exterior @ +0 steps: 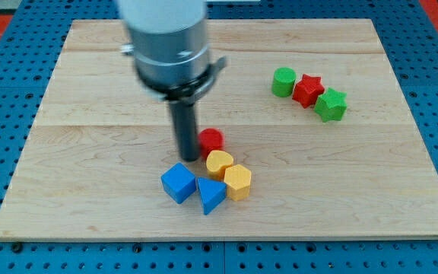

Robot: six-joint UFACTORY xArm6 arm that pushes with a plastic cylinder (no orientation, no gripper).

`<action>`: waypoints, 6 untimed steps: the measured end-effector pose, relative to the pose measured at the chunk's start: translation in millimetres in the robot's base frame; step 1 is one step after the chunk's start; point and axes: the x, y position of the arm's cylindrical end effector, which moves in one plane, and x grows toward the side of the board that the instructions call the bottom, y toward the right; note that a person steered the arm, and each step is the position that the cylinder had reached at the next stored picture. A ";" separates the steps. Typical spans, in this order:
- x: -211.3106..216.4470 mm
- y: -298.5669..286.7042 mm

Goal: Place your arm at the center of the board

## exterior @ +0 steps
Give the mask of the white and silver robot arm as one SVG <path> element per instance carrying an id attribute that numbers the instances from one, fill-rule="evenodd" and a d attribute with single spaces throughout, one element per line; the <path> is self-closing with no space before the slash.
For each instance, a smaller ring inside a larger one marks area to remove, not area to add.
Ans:
<path id="1" fill-rule="evenodd" d="M 162 100 L 194 104 L 227 66 L 211 61 L 204 0 L 116 0 L 128 31 L 135 70 Z"/>

